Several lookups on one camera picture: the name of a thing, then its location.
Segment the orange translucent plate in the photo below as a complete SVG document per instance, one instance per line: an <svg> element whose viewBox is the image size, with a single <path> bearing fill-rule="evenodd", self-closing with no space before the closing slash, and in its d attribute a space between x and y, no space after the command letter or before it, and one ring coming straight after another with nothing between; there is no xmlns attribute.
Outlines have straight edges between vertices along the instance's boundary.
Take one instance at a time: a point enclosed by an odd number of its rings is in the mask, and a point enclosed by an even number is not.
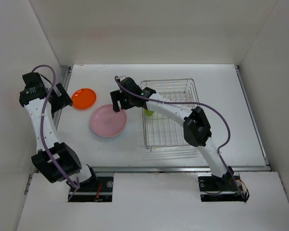
<svg viewBox="0 0 289 231"><path fill-rule="evenodd" d="M74 92L71 99L74 108L86 110L95 104L97 96L92 89L82 88Z"/></svg>

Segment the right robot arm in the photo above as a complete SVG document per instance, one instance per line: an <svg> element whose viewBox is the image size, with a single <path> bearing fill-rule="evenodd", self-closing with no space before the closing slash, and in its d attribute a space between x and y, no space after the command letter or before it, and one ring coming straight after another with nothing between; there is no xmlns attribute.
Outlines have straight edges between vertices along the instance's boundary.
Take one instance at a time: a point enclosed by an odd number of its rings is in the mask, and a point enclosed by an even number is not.
<svg viewBox="0 0 289 231"><path fill-rule="evenodd" d="M140 88L131 77L115 76L114 80L119 87L117 91L110 93L114 112L138 107L173 120L183 128L184 140L196 147L207 162L214 176L214 186L223 190L235 183L232 168L221 156L221 148L229 143L231 131L220 112L205 103L169 101L151 88ZM211 126L204 107L212 110L225 124L227 139L218 147L212 139Z"/></svg>

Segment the pink plate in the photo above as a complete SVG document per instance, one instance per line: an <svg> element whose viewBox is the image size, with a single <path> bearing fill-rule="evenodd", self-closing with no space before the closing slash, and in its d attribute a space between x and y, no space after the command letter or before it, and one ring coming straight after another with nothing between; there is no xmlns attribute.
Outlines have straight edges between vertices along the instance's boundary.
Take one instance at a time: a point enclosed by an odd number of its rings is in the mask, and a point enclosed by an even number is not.
<svg viewBox="0 0 289 231"><path fill-rule="evenodd" d="M127 114L124 110L113 111L111 104L97 108L91 118L91 130L102 138L113 138L122 133L127 125Z"/></svg>

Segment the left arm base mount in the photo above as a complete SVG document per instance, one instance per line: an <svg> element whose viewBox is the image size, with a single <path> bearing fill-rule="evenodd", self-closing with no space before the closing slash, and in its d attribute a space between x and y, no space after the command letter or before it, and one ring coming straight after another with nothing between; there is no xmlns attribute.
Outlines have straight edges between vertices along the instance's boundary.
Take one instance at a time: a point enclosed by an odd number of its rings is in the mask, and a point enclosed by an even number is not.
<svg viewBox="0 0 289 231"><path fill-rule="evenodd" d="M92 167L88 166L86 175L83 172L80 177L85 179L80 182L80 188L76 192L73 187L70 188L68 202L112 202L114 174L96 173Z"/></svg>

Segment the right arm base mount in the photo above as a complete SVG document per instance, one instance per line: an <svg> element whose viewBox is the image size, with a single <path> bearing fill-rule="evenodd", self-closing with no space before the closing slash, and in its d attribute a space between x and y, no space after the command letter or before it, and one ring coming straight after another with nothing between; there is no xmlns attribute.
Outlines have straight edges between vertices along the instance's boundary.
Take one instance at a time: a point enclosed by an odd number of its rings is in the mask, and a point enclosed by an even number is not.
<svg viewBox="0 0 289 231"><path fill-rule="evenodd" d="M214 176L198 176L202 202L247 202L250 193L239 175L227 182Z"/></svg>

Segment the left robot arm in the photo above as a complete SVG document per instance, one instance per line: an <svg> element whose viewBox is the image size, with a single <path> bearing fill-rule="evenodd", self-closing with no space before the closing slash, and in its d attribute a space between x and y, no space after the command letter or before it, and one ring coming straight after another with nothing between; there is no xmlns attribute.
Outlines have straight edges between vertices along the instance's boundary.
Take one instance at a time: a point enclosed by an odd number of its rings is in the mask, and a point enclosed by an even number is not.
<svg viewBox="0 0 289 231"><path fill-rule="evenodd" d="M56 161L66 175L76 176L82 169L80 160L59 140L53 121L57 111L73 105L71 98L60 83L56 85L60 96L54 90L49 91L37 72L24 74L23 80L25 88L20 92L19 102L29 113L37 142L37 153L31 157L33 165L49 182L64 181L65 177L49 157L58 155Z"/></svg>

